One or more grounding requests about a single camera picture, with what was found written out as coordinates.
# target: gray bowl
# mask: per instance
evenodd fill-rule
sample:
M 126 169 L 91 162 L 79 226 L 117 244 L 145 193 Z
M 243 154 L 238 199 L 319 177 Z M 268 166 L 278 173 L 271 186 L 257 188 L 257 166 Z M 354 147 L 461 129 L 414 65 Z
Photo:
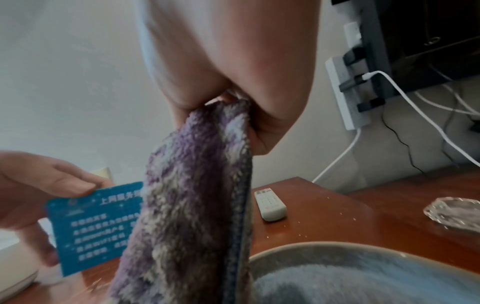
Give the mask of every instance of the gray bowl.
M 480 303 L 480 275 L 373 246 L 286 245 L 253 256 L 250 268 L 258 304 Z

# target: remote control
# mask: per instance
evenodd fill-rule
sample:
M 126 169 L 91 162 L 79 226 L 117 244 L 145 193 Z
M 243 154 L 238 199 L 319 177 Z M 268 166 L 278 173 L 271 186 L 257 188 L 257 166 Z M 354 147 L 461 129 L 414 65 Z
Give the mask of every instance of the remote control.
M 254 193 L 261 217 L 274 222 L 287 216 L 287 207 L 270 188 Z

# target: wall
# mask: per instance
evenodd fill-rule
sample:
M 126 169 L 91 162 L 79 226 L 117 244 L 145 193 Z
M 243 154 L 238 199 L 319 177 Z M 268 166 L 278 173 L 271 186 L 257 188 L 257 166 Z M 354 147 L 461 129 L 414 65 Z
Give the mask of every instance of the wall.
M 309 104 L 272 153 L 254 160 L 253 186 L 294 176 L 312 180 L 350 144 L 354 133 L 344 129 L 324 62 L 347 50 L 343 24 L 355 18 L 351 4 L 323 1 Z M 463 86 L 465 99 L 480 109 L 477 83 Z M 63 158 L 86 170 L 107 165 L 117 183 L 140 180 L 149 152 L 172 130 L 165 101 L 144 67 L 128 0 L 0 0 L 0 92 L 0 148 Z M 442 89 L 425 94 L 452 102 Z M 439 123 L 448 116 L 419 105 Z M 417 174 L 379 114 L 372 112 L 373 123 L 354 152 L 320 185 L 350 191 Z M 439 135 L 404 101 L 389 103 L 386 116 L 419 167 L 449 165 Z M 480 156 L 469 125 L 458 115 L 449 134 Z

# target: purple towel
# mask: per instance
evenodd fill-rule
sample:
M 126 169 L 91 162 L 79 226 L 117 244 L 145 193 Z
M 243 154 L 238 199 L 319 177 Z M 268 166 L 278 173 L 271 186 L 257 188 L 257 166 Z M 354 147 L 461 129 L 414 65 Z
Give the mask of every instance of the purple towel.
M 249 107 L 196 110 L 151 154 L 111 303 L 250 302 Z

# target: hand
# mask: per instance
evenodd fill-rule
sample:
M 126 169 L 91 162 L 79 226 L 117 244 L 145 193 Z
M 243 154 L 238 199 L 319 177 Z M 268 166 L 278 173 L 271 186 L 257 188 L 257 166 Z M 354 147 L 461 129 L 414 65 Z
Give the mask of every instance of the hand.
M 254 155 L 267 154 L 307 104 L 320 0 L 137 0 L 145 62 L 176 126 L 227 90 L 253 101 Z
M 44 204 L 55 197 L 81 197 L 111 186 L 111 181 L 66 161 L 0 151 L 0 229 L 15 231 L 43 264 L 54 266 L 59 262 L 57 253 L 38 223 L 47 216 Z

